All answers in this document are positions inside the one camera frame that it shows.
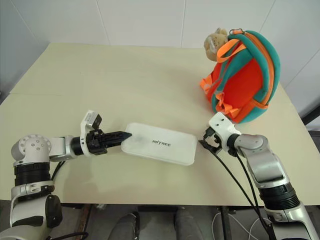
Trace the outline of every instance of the backpack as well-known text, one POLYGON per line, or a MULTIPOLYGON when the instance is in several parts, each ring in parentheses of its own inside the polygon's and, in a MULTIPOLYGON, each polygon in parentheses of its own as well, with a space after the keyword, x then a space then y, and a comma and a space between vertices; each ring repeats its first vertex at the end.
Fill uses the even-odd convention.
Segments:
POLYGON ((279 77, 280 59, 270 42, 258 32, 237 29, 217 51, 217 64, 200 86, 214 112, 245 123, 268 109, 279 77))

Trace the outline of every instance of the bear ear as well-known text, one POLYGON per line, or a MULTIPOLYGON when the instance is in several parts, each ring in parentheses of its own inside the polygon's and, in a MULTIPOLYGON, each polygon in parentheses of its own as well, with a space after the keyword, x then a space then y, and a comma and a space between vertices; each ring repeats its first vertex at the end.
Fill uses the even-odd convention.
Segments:
POLYGON ((220 33, 223 34, 223 35, 228 36, 227 30, 225 30, 225 29, 222 29, 220 33))

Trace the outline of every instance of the table top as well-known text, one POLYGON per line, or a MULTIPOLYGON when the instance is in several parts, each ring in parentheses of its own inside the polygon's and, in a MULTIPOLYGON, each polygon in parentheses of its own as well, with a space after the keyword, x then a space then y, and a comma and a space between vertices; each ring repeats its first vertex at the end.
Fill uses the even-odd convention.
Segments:
MULTIPOLYGON (((0 199, 9 200, 14 186, 12 145, 31 133, 79 136, 89 109, 100 113, 105 133, 137 122, 200 139, 213 112, 199 81, 213 65, 202 49, 50 44, 0 105, 0 199)), ((319 152, 280 85, 266 113, 236 128, 266 136, 298 197, 320 204, 319 152)), ((238 161, 219 155, 249 193, 238 161)), ((120 147, 79 156, 60 169, 53 193, 65 203, 249 205, 199 144, 191 166, 127 155, 120 147)))

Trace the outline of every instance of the stuffed toy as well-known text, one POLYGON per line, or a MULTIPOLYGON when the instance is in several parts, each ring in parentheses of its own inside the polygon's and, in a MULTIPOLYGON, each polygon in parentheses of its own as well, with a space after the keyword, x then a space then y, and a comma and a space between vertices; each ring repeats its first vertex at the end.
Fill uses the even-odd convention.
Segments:
POLYGON ((220 27, 212 34, 206 37, 204 40, 205 54, 211 61, 217 61, 217 51, 226 42, 228 42, 228 34, 225 29, 220 29, 220 27))

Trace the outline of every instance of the white cable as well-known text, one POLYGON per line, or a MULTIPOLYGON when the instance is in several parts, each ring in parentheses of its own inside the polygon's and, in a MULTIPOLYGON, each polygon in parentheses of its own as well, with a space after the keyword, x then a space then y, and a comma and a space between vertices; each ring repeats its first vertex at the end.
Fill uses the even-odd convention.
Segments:
POLYGON ((212 223, 211 223, 211 232, 212 232, 213 240, 216 240, 216 239, 215 239, 215 234, 214 234, 214 222, 215 222, 216 217, 217 217, 219 214, 221 214, 221 212, 218 212, 216 215, 214 215, 213 220, 212 220, 212 223))
POLYGON ((253 237, 253 235, 251 234, 251 231, 252 231, 252 228, 254 227, 254 225, 256 224, 256 222, 259 220, 259 218, 257 218, 253 223, 252 223, 252 225, 251 225, 251 227, 250 227, 250 230, 249 230, 249 237, 248 237, 248 240, 250 240, 250 237, 252 236, 253 237))
MULTIPOLYGON (((221 212, 218 212, 216 215, 214 215, 213 220, 212 220, 212 223, 211 223, 211 232, 212 232, 213 240, 216 240, 216 239, 215 239, 215 234, 214 234, 214 222, 215 222, 215 220, 216 220, 216 217, 217 217, 218 215, 220 215, 220 214, 221 214, 221 212)), ((249 234, 248 240, 250 240, 250 237, 253 237, 255 240, 259 240, 258 238, 256 238, 255 236, 253 236, 253 235, 251 234, 252 228, 253 228, 253 226, 255 225, 255 223, 257 222, 257 220, 259 220, 259 218, 256 219, 256 220, 252 223, 252 225, 251 225, 251 227, 250 227, 250 231, 248 231, 248 230, 245 228, 245 226, 243 226, 238 219, 236 219, 236 218, 235 218, 234 216, 232 216, 230 213, 228 213, 228 215, 229 215, 230 217, 232 217, 232 218, 236 221, 236 223, 239 224, 239 226, 240 226, 243 230, 246 231, 247 234, 249 234)))

